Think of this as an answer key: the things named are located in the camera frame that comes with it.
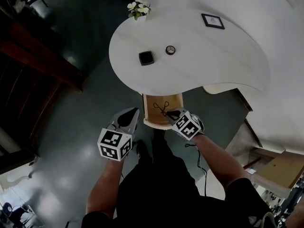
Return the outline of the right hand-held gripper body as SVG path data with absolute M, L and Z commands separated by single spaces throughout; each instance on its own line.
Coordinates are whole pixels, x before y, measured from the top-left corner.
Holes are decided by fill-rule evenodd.
M 196 135 L 204 135 L 204 125 L 200 118 L 184 108 L 169 110 L 165 116 L 171 129 L 187 141 L 191 141 Z

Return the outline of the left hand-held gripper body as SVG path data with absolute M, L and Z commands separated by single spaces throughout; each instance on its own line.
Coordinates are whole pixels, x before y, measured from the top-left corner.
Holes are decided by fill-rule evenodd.
M 113 116 L 109 125 L 101 130 L 97 141 L 101 156 L 118 162 L 125 158 L 133 147 L 139 113 L 139 109 L 133 107 Z

